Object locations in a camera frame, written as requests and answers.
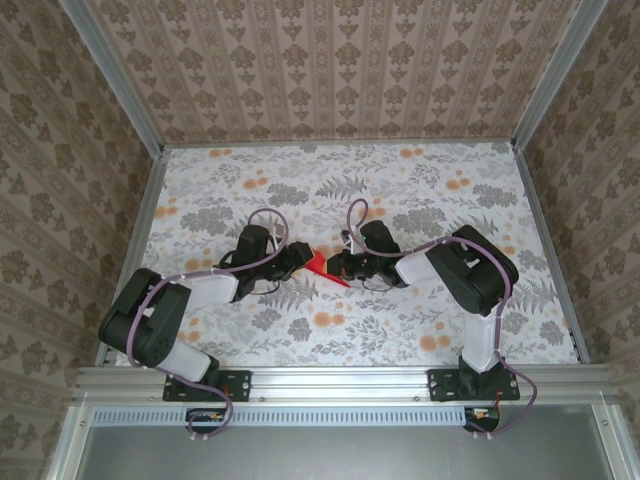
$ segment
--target floral tablecloth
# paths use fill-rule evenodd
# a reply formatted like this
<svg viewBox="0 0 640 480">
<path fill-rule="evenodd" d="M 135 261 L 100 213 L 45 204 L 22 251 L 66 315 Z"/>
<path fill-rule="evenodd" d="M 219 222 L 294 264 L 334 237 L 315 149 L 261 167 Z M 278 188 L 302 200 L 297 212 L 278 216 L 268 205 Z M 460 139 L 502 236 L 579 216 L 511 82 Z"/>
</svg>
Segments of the floral tablecloth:
<svg viewBox="0 0 640 480">
<path fill-rule="evenodd" d="M 144 266 L 162 274 L 210 267 L 262 206 L 288 218 L 290 241 L 309 242 L 328 258 L 342 248 L 347 206 L 364 197 L 369 218 L 383 220 L 403 249 L 463 224 L 477 228 L 520 272 L 504 318 L 503 354 L 513 363 L 577 361 L 507 144 L 246 146 L 165 155 Z M 457 361 L 464 325 L 437 280 L 380 293 L 300 271 L 271 295 L 186 312 L 180 337 L 227 366 L 435 365 Z"/>
</svg>

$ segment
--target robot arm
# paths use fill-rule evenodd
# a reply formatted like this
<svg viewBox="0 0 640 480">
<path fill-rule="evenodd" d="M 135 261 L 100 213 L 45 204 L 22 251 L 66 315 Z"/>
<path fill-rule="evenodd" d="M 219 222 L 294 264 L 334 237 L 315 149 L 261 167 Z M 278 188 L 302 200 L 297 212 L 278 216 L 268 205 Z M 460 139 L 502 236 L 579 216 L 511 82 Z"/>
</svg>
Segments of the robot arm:
<svg viewBox="0 0 640 480">
<path fill-rule="evenodd" d="M 400 252 L 380 220 L 363 225 L 360 233 L 367 247 L 374 251 Z M 481 246 L 500 262 L 512 286 L 518 281 L 515 265 L 476 229 L 465 225 L 452 237 Z M 465 366 L 481 374 L 490 371 L 498 363 L 494 354 L 496 325 L 491 313 L 505 295 L 504 280 L 491 261 L 474 249 L 447 242 L 399 259 L 370 253 L 352 255 L 348 250 L 343 250 L 329 259 L 327 270 L 348 280 L 371 278 L 377 274 L 387 285 L 397 288 L 439 278 L 465 310 L 465 343 L 462 350 Z"/>
<path fill-rule="evenodd" d="M 225 255 L 218 267 L 254 264 L 268 256 L 266 250 L 269 243 L 275 248 L 280 241 L 264 227 L 247 225 L 236 249 Z M 284 247 L 271 261 L 253 268 L 233 274 L 216 273 L 216 268 L 213 268 L 211 275 L 167 283 L 142 315 L 133 339 L 134 359 L 149 368 L 158 368 L 192 382 L 216 386 L 219 362 L 178 338 L 184 312 L 212 303 L 240 301 L 253 291 L 257 280 L 286 281 L 312 258 L 313 250 L 308 244 L 295 242 Z M 126 351 L 138 308 L 161 278 L 145 268 L 134 272 L 100 324 L 98 336 L 102 342 L 121 352 Z"/>
<path fill-rule="evenodd" d="M 512 286 L 518 281 L 513 262 L 476 229 L 465 225 L 452 236 L 483 247 L 500 262 Z M 477 373 L 487 372 L 498 363 L 493 314 L 505 295 L 505 286 L 496 267 L 484 255 L 464 244 L 449 242 L 402 257 L 395 269 L 407 285 L 439 277 L 465 310 L 462 360 Z"/>
</svg>

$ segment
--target robotic arm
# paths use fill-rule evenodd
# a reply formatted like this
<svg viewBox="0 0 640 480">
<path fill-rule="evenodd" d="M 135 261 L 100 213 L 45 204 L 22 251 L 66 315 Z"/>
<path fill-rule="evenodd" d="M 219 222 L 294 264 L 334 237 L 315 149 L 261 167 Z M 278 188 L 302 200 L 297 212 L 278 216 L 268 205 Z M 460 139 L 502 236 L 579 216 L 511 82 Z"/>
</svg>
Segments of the robotic arm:
<svg viewBox="0 0 640 480">
<path fill-rule="evenodd" d="M 218 360 L 178 338 L 184 312 L 212 303 L 238 302 L 254 290 L 258 280 L 286 281 L 313 258 L 313 250 L 307 243 L 294 242 L 262 265 L 235 273 L 213 274 L 216 269 L 252 265 L 265 259 L 269 255 L 268 245 L 275 250 L 276 244 L 283 241 L 279 234 L 258 225 L 247 225 L 235 250 L 224 255 L 211 275 L 167 283 L 142 315 L 133 341 L 133 357 L 145 367 L 159 368 L 195 383 L 218 385 Z M 102 342 L 126 352 L 133 318 L 161 278 L 146 268 L 132 275 L 100 324 L 98 337 Z"/>
<path fill-rule="evenodd" d="M 366 246 L 375 252 L 398 253 L 400 248 L 380 220 L 360 228 Z M 345 244 L 355 242 L 342 232 Z M 504 269 L 509 284 L 518 281 L 515 265 L 489 240 L 469 225 L 451 237 L 459 238 L 488 252 Z M 433 371 L 431 397 L 447 400 L 494 399 L 496 390 L 503 399 L 518 399 L 513 387 L 515 376 L 507 371 L 495 354 L 496 313 L 505 296 L 505 280 L 489 258 L 464 243 L 446 242 L 426 251 L 402 257 L 381 257 L 371 253 L 352 253 L 344 249 L 327 262 L 327 271 L 338 277 L 366 280 L 379 275 L 390 287 L 405 288 L 415 283 L 439 278 L 449 293 L 465 310 L 465 342 L 455 372 Z"/>
<path fill-rule="evenodd" d="M 373 251 L 400 252 L 380 220 L 363 225 L 360 233 L 366 246 Z M 518 272 L 513 263 L 473 227 L 463 226 L 452 236 L 480 245 L 500 262 L 511 285 L 517 282 Z M 343 232 L 343 239 L 347 244 L 355 243 L 346 232 Z M 269 244 L 275 249 L 281 241 L 277 232 L 271 234 L 264 227 L 247 225 L 236 249 L 226 254 L 216 268 L 253 265 L 269 255 L 266 253 Z M 270 261 L 255 267 L 167 283 L 143 312 L 133 338 L 133 358 L 144 366 L 159 368 L 191 382 L 219 385 L 219 362 L 178 338 L 185 310 L 211 303 L 240 301 L 253 291 L 257 280 L 286 281 L 313 256 L 308 244 L 295 242 L 284 246 Z M 494 353 L 496 325 L 490 314 L 505 295 L 504 280 L 492 262 L 475 250 L 447 242 L 427 251 L 389 258 L 345 249 L 327 261 L 327 273 L 345 280 L 366 280 L 380 275 L 387 285 L 396 288 L 433 278 L 444 282 L 465 310 L 466 338 L 459 369 L 448 377 L 438 378 L 439 388 L 431 392 L 432 398 L 443 401 L 493 399 L 496 388 L 504 391 L 504 384 L 509 385 L 515 379 L 498 363 Z M 151 270 L 137 270 L 100 325 L 100 340 L 125 352 L 133 318 L 160 281 L 161 276 Z"/>
</svg>

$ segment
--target purple cable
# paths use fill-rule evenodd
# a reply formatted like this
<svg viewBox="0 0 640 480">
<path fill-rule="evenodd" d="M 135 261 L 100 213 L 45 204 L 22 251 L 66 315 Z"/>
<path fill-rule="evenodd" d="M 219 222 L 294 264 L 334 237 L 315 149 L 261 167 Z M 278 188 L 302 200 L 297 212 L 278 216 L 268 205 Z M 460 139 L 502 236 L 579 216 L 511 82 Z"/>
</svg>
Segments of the purple cable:
<svg viewBox="0 0 640 480">
<path fill-rule="evenodd" d="M 253 262 L 253 263 L 249 263 L 247 265 L 242 265 L 242 266 L 239 266 L 239 267 L 226 268 L 226 269 L 217 269 L 217 270 L 214 270 L 213 268 L 211 268 L 210 270 L 202 270 L 202 271 L 199 271 L 199 272 L 172 275 L 172 276 L 169 276 L 169 277 L 166 277 L 166 278 L 163 278 L 162 280 L 160 280 L 149 291 L 149 293 L 147 294 L 145 299 L 142 301 L 142 303 L 138 307 L 138 311 L 136 312 L 136 316 L 133 318 L 133 322 L 131 324 L 131 328 L 129 329 L 129 335 L 127 336 L 126 354 L 127 354 L 127 359 L 129 360 L 129 363 L 131 364 L 131 366 L 133 366 L 133 367 L 140 367 L 141 366 L 140 363 L 138 363 L 135 360 L 135 358 L 133 358 L 133 340 L 135 339 L 136 331 L 138 330 L 138 327 L 140 326 L 140 322 L 142 321 L 142 317 L 144 316 L 144 311 L 147 309 L 147 307 L 149 306 L 149 304 L 151 303 L 153 298 L 157 295 L 157 293 L 160 290 L 162 290 L 162 288 L 167 283 L 175 282 L 177 280 L 187 280 L 187 279 L 191 279 L 191 278 L 208 277 L 209 275 L 221 275 L 221 274 L 226 274 L 226 273 L 234 273 L 234 272 L 241 272 L 243 270 L 249 270 L 250 268 L 258 267 L 258 266 L 263 265 L 263 264 L 265 264 L 267 262 L 270 262 L 285 248 L 285 246 L 287 244 L 287 240 L 289 239 L 289 223 L 287 222 L 287 219 L 284 217 L 284 215 L 282 215 L 279 211 L 277 211 L 274 208 L 269 208 L 269 207 L 259 208 L 258 210 L 254 211 L 251 215 L 249 215 L 248 223 L 251 224 L 251 220 L 253 219 L 253 217 L 255 217 L 257 214 L 262 213 L 262 212 L 270 212 L 270 213 L 273 213 L 273 214 L 277 215 L 278 217 L 280 217 L 280 220 L 282 220 L 282 223 L 283 223 L 283 226 L 284 226 L 284 237 L 283 237 L 282 241 L 279 243 L 278 247 L 273 251 L 273 253 L 267 255 L 262 260 L 259 260 L 257 262 Z M 173 375 L 171 372 L 164 371 L 164 370 L 162 370 L 160 368 L 158 370 L 163 371 L 164 373 L 167 373 L 169 375 Z M 231 417 L 233 415 L 233 402 L 231 401 L 231 399 L 227 395 L 225 395 L 222 391 L 218 390 L 217 388 L 210 387 L 208 385 L 201 385 L 199 383 L 191 382 L 191 381 L 187 380 L 186 378 L 180 377 L 178 375 L 174 375 L 173 378 L 177 379 L 178 381 L 180 381 L 180 382 L 182 382 L 185 385 L 188 385 L 190 387 L 198 388 L 200 390 L 206 390 L 208 392 L 215 393 L 216 395 L 218 395 L 219 397 L 221 397 L 225 401 L 225 403 L 227 405 L 227 416 L 226 416 L 224 422 L 220 425 L 220 427 L 218 427 L 218 429 L 215 430 L 213 435 L 217 435 L 217 434 L 221 433 L 227 427 L 229 422 L 231 422 Z M 193 430 L 191 429 L 191 425 L 189 425 L 189 428 L 190 428 L 189 431 L 192 434 L 194 434 L 195 432 L 193 432 Z"/>
<path fill-rule="evenodd" d="M 472 423 L 472 422 L 468 422 L 468 423 L 469 423 L 469 425 L 471 425 L 474 428 L 478 429 L 480 432 L 485 433 L 487 436 L 489 436 L 489 435 L 499 435 L 500 433 L 504 433 L 504 432 L 512 429 L 516 424 L 518 424 L 520 422 L 520 420 L 522 420 L 522 418 L 526 415 L 526 413 L 529 411 L 529 409 L 533 406 L 534 402 L 536 401 L 536 398 L 538 397 L 538 386 L 527 375 L 525 375 L 524 373 L 516 370 L 511 365 L 509 365 L 504 360 L 504 358 L 502 358 L 502 354 L 500 353 L 500 331 L 502 330 L 502 312 L 504 311 L 504 309 L 505 309 L 505 307 L 507 305 L 507 302 L 509 301 L 509 297 L 511 296 L 511 293 L 512 293 L 511 282 L 509 281 L 509 276 L 507 275 L 507 272 L 504 269 L 504 267 L 500 264 L 500 262 L 498 261 L 498 259 L 496 257 L 494 257 L 489 251 L 487 251 L 482 246 L 478 245 L 475 242 L 471 242 L 471 241 L 466 240 L 464 238 L 458 238 L 458 237 L 441 237 L 441 238 L 438 238 L 436 240 L 432 240 L 430 242 L 427 242 L 424 245 L 420 245 L 419 247 L 416 247 L 413 250 L 406 250 L 404 252 L 399 252 L 399 253 L 384 253 L 384 252 L 376 252 L 375 250 L 371 250 L 369 247 L 367 247 L 364 244 L 364 242 L 362 242 L 355 235 L 355 233 L 353 231 L 353 227 L 351 225 L 351 213 L 353 212 L 353 208 L 358 203 L 363 203 L 364 204 L 364 213 L 362 214 L 362 217 L 360 218 L 360 221 L 356 224 L 356 228 L 358 228 L 360 225 L 362 225 L 364 223 L 366 217 L 367 217 L 367 213 L 369 212 L 369 204 L 368 204 L 368 202 L 364 198 L 355 199 L 351 203 L 351 205 L 349 205 L 349 209 L 347 210 L 347 230 L 349 232 L 349 235 L 351 236 L 352 241 L 355 242 L 355 244 L 358 245 L 365 252 L 368 252 L 368 253 L 370 253 L 372 255 L 376 255 L 376 256 L 379 256 L 379 257 L 397 258 L 397 257 L 404 257 L 405 255 L 411 255 L 413 253 L 417 253 L 417 252 L 420 252 L 422 250 L 427 250 L 427 249 L 429 249 L 431 247 L 434 247 L 435 245 L 438 245 L 438 244 L 441 244 L 441 243 L 456 242 L 456 243 L 460 243 L 462 245 L 466 245 L 468 247 L 473 248 L 478 253 L 484 255 L 486 257 L 486 259 L 489 260 L 496 267 L 496 269 L 500 273 L 500 276 L 502 277 L 502 281 L 504 282 L 505 294 L 504 294 L 502 300 L 500 301 L 500 304 L 498 305 L 498 308 L 496 310 L 496 328 L 495 328 L 495 334 L 494 334 L 494 339 L 493 339 L 493 352 L 496 355 L 496 357 L 498 357 L 498 361 L 502 364 L 502 366 L 504 368 L 509 370 L 514 375 L 517 375 L 520 378 L 522 378 L 523 380 L 525 380 L 529 385 L 531 385 L 531 388 L 532 388 L 533 391 L 531 393 L 531 397 L 529 398 L 529 402 L 527 403 L 527 405 L 524 408 L 524 410 L 509 425 L 506 425 L 504 427 L 501 427 L 501 428 L 489 433 L 489 432 L 486 432 L 479 425 L 476 425 L 475 423 Z"/>
</svg>

